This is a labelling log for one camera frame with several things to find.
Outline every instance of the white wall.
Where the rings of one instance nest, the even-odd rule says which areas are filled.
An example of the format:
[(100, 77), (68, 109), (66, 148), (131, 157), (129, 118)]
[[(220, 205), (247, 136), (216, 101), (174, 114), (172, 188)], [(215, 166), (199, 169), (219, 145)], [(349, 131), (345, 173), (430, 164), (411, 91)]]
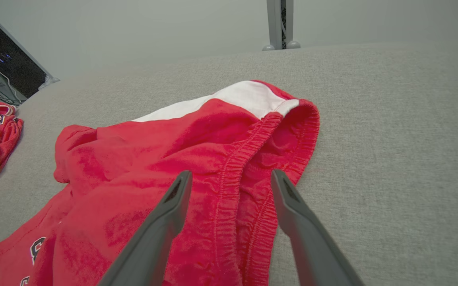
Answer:
[(458, 0), (295, 0), (302, 47), (458, 40)]
[(0, 0), (0, 23), (60, 79), (269, 44), (266, 0)]

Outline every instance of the white fabric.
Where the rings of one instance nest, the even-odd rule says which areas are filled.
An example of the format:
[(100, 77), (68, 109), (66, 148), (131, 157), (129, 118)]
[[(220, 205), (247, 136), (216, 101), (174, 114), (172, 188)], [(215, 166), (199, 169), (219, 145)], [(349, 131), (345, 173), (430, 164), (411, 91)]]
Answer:
[(276, 96), (262, 83), (241, 81), (225, 89), (221, 89), (212, 95), (178, 102), (133, 121), (145, 122), (181, 118), (186, 114), (196, 112), (210, 99), (219, 99), (239, 106), (254, 114), (259, 119), (270, 112), (278, 112), (285, 116), (291, 109), (300, 104), (298, 99), (285, 100)]

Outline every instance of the white stripe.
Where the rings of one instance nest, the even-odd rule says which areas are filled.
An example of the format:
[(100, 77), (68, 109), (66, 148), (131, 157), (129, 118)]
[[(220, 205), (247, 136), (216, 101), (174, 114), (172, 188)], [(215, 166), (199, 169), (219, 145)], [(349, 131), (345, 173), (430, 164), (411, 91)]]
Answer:
[(262, 83), (242, 81), (212, 95), (175, 103), (132, 121), (145, 122), (181, 118), (186, 114), (196, 112), (210, 99), (219, 99), (239, 106), (259, 119), (270, 112), (278, 112), (285, 116), (300, 104), (298, 99), (285, 100), (276, 96)]

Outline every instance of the gray tablecloth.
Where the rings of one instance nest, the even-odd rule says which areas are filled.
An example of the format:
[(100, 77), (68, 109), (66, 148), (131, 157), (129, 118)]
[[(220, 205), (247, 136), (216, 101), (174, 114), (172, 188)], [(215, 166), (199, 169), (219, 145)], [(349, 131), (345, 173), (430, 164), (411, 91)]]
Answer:
[[(19, 110), (21, 141), (0, 174), (0, 241), (64, 185), (54, 142), (260, 79), (320, 111), (298, 190), (367, 285), (458, 285), (458, 51), (376, 44), (302, 48), (64, 79)], [(278, 230), (270, 285), (297, 284)]]

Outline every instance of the rounded gray foot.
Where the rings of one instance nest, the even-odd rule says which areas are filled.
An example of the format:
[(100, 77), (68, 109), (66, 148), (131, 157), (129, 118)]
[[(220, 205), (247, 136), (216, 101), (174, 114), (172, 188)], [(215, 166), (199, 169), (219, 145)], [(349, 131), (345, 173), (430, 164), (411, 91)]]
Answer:
[(297, 41), (291, 41), (291, 42), (287, 43), (285, 48), (286, 49), (299, 49), (300, 48), (300, 43), (298, 43)]
[(272, 45), (266, 45), (262, 48), (263, 51), (273, 51), (275, 49)]

